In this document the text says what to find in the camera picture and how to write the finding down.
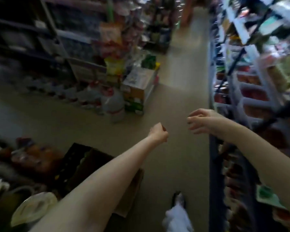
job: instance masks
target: pant leg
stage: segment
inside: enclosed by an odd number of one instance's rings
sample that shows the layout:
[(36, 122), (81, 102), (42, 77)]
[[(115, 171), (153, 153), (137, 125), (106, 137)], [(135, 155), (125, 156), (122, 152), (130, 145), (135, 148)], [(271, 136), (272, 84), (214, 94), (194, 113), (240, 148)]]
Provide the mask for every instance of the pant leg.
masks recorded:
[(180, 204), (166, 211), (162, 225), (167, 232), (193, 232), (188, 214)]

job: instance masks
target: right arm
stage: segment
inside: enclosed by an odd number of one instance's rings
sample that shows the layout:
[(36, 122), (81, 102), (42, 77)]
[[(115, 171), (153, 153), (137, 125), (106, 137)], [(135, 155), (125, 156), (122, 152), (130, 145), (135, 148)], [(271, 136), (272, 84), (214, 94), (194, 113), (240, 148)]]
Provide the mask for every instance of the right arm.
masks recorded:
[(209, 133), (232, 143), (256, 168), (261, 179), (290, 211), (290, 158), (250, 129), (213, 110), (198, 109), (188, 117), (195, 134)]

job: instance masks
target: foot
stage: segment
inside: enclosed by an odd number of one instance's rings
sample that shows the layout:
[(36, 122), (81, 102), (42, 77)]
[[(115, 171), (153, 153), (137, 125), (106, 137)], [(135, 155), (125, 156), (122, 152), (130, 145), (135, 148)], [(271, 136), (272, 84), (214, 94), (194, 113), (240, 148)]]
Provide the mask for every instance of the foot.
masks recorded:
[(181, 205), (183, 208), (186, 208), (186, 199), (180, 191), (176, 191), (172, 198), (172, 207), (178, 204)]

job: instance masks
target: tiled floor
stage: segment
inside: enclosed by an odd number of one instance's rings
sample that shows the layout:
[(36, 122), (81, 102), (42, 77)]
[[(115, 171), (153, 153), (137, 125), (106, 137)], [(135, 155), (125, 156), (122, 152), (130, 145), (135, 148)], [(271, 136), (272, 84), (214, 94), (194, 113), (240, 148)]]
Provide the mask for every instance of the tiled floor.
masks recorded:
[(176, 190), (187, 196), (187, 211), (196, 231), (208, 230), (208, 136), (187, 130), (187, 114), (208, 107), (208, 16), (196, 9), (187, 29), (175, 32), (161, 62), (160, 85), (140, 117), (127, 114), (119, 124), (104, 117), (38, 95), (0, 91), (0, 135), (11, 142), (32, 137), (66, 152), (73, 142), (113, 156), (144, 138), (162, 122), (170, 138), (148, 157), (140, 192), (126, 219), (112, 216), (106, 231), (163, 231), (161, 221)]

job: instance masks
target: bare arm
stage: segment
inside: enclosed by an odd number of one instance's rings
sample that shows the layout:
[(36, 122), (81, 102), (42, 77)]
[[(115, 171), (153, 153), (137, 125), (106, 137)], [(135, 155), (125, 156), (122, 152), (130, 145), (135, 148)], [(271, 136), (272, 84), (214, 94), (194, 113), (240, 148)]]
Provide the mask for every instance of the bare arm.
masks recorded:
[(168, 133), (155, 125), (138, 144), (91, 174), (43, 217), (31, 232), (102, 232), (141, 164)]
[(250, 129), (231, 121), (212, 110), (192, 112), (188, 122), (195, 134), (210, 133), (235, 144), (256, 168), (264, 183), (279, 196), (290, 210), (290, 158)]

